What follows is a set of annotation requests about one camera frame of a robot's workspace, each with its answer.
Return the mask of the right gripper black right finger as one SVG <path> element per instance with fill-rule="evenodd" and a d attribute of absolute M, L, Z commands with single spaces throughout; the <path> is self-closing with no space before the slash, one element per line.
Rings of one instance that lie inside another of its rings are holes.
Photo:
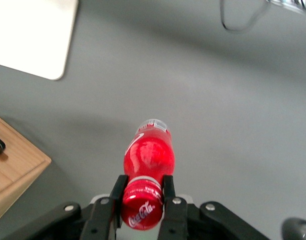
<path fill-rule="evenodd" d="M 163 177 L 164 193 L 164 218 L 159 229 L 160 240 L 186 240 L 187 227 L 187 202 L 175 194 L 173 177 Z"/>

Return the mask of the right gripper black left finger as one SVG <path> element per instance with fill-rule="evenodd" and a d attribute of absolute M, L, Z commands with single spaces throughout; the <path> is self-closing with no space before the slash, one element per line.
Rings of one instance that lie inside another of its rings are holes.
<path fill-rule="evenodd" d="M 80 238 L 82 240 L 115 240 L 121 227 L 121 206 L 127 175 L 120 175 L 108 196 L 97 199 L 92 206 L 90 218 L 85 222 Z"/>

